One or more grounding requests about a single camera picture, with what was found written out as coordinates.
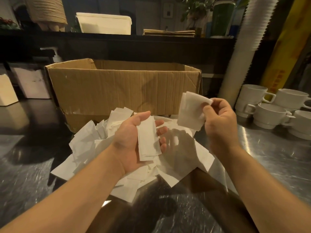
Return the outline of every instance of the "stack of paper cups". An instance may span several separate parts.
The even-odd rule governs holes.
[[[278,0],[249,0],[218,97],[231,106],[238,97],[255,51],[262,40]]]

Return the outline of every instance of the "right hand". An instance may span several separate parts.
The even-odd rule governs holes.
[[[202,105],[210,150],[216,156],[227,155],[232,149],[240,147],[236,115],[225,99],[212,100],[212,105]]]

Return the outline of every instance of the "stack of napkins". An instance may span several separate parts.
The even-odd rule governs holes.
[[[93,121],[88,122],[70,142],[72,154],[51,173],[69,180],[111,144],[121,119],[126,120],[132,112],[127,108],[116,108],[108,120],[96,126]],[[162,125],[168,127],[168,132],[163,135],[167,149],[162,154],[154,117],[150,116],[137,126],[139,157],[146,161],[145,165],[119,180],[111,195],[132,202],[138,188],[155,180],[157,175],[173,187],[196,167],[208,172],[214,157],[195,141],[191,129],[176,122],[170,120]]]
[[[202,103],[212,104],[212,100],[193,92],[183,93],[179,106],[177,124],[200,131],[205,117],[202,110]]]

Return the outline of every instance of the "reflective surface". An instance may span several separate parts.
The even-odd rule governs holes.
[[[0,107],[0,118],[2,227],[64,183],[49,173],[70,154],[72,134],[51,100]],[[240,119],[245,150],[311,204],[310,141],[282,127],[264,130]],[[208,147],[204,131],[195,138]],[[139,189],[132,204],[108,200],[88,232],[257,232],[217,159],[209,175],[195,169],[173,188],[158,177]]]

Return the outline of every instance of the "green plant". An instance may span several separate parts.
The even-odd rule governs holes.
[[[186,11],[181,17],[181,22],[184,22],[187,18],[191,18],[197,21],[206,15],[205,0],[183,0],[186,5]]]

